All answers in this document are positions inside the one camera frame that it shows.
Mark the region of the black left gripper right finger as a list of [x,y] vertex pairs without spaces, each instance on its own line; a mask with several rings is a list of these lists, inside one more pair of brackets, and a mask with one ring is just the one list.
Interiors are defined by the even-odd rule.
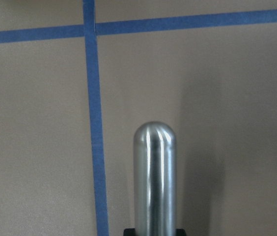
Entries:
[[175,235],[176,236],[187,236],[187,233],[184,229],[176,229],[176,232],[175,232]]

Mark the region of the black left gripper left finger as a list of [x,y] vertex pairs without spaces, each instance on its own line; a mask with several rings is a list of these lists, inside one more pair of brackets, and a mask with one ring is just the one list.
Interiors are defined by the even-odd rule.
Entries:
[[135,228],[126,228],[126,229],[124,229],[123,236],[136,236]]

